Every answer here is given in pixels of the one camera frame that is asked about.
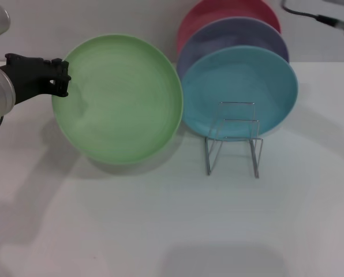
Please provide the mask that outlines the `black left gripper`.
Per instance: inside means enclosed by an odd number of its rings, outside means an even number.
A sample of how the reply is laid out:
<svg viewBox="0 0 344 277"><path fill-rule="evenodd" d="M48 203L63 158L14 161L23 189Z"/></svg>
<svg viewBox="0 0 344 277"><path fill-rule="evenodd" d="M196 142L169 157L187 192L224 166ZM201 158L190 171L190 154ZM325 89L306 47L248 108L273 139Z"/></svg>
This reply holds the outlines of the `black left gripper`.
<svg viewBox="0 0 344 277"><path fill-rule="evenodd" d="M6 54L5 58L6 65L0 66L0 69L13 84L15 105L38 95L68 96L68 85L72 79L68 73L68 61L60 58L49 61L13 53Z"/></svg>

